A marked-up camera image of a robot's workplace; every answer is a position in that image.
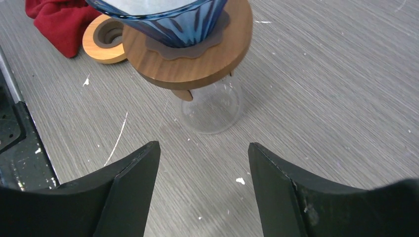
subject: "wooden tab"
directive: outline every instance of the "wooden tab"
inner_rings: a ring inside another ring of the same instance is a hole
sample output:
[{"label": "wooden tab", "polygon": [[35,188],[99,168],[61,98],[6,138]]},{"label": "wooden tab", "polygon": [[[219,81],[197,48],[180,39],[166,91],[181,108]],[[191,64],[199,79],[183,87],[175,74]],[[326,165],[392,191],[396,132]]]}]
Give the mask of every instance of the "wooden tab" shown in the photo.
[{"label": "wooden tab", "polygon": [[181,100],[192,101],[192,93],[189,90],[171,90],[173,94]]}]

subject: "wooden coaster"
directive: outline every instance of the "wooden coaster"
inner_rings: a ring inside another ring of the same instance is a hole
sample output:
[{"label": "wooden coaster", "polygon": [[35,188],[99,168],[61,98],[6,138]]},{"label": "wooden coaster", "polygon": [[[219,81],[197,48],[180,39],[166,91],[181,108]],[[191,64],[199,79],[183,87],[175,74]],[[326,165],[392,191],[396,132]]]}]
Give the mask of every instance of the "wooden coaster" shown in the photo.
[{"label": "wooden coaster", "polygon": [[107,15],[98,16],[84,32],[85,52],[103,64],[119,63],[125,60],[126,55],[121,40],[123,27],[121,22]]},{"label": "wooden coaster", "polygon": [[145,47],[146,36],[127,25],[123,45],[128,61],[150,83],[171,90],[191,90],[212,84],[231,73],[245,57],[252,37],[253,16],[247,0],[229,0],[224,10],[230,24],[223,41],[195,59],[165,60]]}]

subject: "red cloth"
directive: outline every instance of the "red cloth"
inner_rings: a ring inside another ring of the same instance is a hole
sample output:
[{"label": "red cloth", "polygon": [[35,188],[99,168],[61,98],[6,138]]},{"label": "red cloth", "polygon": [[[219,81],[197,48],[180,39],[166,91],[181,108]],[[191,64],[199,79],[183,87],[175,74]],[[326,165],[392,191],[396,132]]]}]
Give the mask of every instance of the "red cloth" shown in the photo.
[{"label": "red cloth", "polygon": [[77,55],[84,31],[101,14],[84,0],[26,0],[25,11],[67,58]]}]

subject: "black perforated plate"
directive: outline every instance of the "black perforated plate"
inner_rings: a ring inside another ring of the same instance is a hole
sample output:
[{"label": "black perforated plate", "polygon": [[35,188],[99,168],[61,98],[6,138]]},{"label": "black perforated plate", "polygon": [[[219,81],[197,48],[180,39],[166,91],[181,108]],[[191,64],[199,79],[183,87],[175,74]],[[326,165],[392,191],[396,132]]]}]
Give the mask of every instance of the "black perforated plate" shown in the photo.
[{"label": "black perforated plate", "polygon": [[17,143],[21,136],[19,122],[7,93],[6,87],[0,84],[0,153]]}]

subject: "table surface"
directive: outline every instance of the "table surface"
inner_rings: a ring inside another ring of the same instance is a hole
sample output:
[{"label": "table surface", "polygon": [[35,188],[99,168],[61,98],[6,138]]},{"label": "table surface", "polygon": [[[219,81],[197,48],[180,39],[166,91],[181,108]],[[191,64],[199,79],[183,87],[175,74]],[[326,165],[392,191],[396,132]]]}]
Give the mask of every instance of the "table surface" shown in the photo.
[{"label": "table surface", "polygon": [[177,119],[170,92],[129,63],[101,65],[84,52],[66,59],[25,15],[24,1],[0,0],[0,44],[60,182],[159,140],[145,236],[261,237],[249,142],[354,187],[417,177],[419,2],[251,4],[253,41],[235,70],[244,115],[223,133],[199,135]]}]

